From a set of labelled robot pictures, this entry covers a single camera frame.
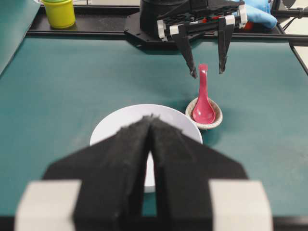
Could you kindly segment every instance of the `green lid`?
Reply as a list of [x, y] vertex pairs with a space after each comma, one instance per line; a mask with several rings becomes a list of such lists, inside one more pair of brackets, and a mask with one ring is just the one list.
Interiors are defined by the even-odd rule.
[[45, 2], [51, 2], [51, 3], [58, 3], [58, 2], [63, 2], [67, 0], [44, 0]]

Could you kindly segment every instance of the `green table surface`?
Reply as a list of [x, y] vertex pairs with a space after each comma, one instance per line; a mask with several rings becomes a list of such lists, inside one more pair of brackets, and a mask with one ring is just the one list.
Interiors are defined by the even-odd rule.
[[33, 0], [0, 0], [0, 75], [29, 29], [39, 4]]
[[[204, 144], [241, 162], [263, 182], [275, 216], [308, 215], [308, 77], [288, 43], [232, 42], [218, 74], [214, 41], [193, 44], [209, 65], [209, 97], [222, 124]], [[30, 180], [89, 144], [109, 113], [155, 103], [181, 112], [197, 96], [177, 51], [127, 41], [26, 38], [0, 77], [0, 215], [13, 215]], [[144, 214], [155, 214], [154, 194]]]

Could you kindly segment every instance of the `ceramic spoon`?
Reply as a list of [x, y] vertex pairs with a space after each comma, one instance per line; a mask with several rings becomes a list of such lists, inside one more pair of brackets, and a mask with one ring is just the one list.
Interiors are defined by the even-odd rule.
[[192, 117], [199, 124], [211, 124], [215, 120], [215, 111], [208, 101], [207, 97], [207, 64], [199, 65], [200, 88], [199, 97], [196, 106], [193, 109]]

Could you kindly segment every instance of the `blue glove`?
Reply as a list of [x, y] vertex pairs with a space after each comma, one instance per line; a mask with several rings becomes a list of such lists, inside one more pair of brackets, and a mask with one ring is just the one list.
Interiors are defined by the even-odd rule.
[[273, 28], [276, 26], [277, 19], [270, 14], [270, 4], [268, 0], [244, 1], [247, 8], [247, 18], [249, 22], [260, 23], [267, 28]]

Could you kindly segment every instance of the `spoon handle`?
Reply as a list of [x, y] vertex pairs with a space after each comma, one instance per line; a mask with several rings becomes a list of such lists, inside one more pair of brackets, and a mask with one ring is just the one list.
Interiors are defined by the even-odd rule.
[[200, 71], [199, 99], [203, 97], [207, 99], [207, 80], [206, 80], [207, 64], [200, 64], [199, 71]]

